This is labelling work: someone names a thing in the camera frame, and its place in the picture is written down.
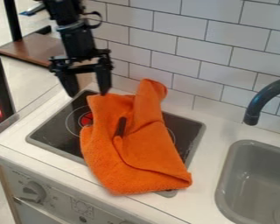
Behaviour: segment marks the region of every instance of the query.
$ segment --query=faucet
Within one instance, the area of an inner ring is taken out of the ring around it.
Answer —
[[[244,122],[247,125],[257,125],[261,110],[275,96],[280,95],[280,80],[274,81],[264,87],[250,102],[246,109]]]

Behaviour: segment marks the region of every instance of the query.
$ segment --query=knob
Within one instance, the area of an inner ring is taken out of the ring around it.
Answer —
[[[81,201],[78,201],[76,206],[79,209],[79,211],[81,211],[81,212],[86,212],[88,210],[88,207],[85,205],[85,203],[83,203]]]
[[[20,197],[21,200],[27,200],[35,203],[43,202],[46,198],[46,191],[42,185],[30,181],[23,188],[24,197]]]

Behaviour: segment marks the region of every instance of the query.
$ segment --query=orange cloth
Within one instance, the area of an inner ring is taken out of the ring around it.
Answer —
[[[113,194],[186,188],[192,183],[165,127],[160,102],[164,85],[142,80],[136,95],[107,94],[87,98],[94,125],[80,133],[84,159]],[[116,136],[121,117],[127,122]]]

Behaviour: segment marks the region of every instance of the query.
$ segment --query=black stovetop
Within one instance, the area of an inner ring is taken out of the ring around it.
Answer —
[[[79,133],[82,126],[91,123],[93,119],[86,98],[88,95],[95,94],[91,91],[81,93],[35,129],[27,137],[27,141],[64,157],[67,157],[69,153],[82,158]],[[193,141],[200,133],[202,124],[168,113],[163,113],[163,116],[172,141],[185,162],[192,149]]]

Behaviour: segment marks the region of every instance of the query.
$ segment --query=stainless steel sink basin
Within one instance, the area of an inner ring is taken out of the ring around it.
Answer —
[[[280,148],[243,140],[227,155],[215,201],[239,224],[280,224]]]

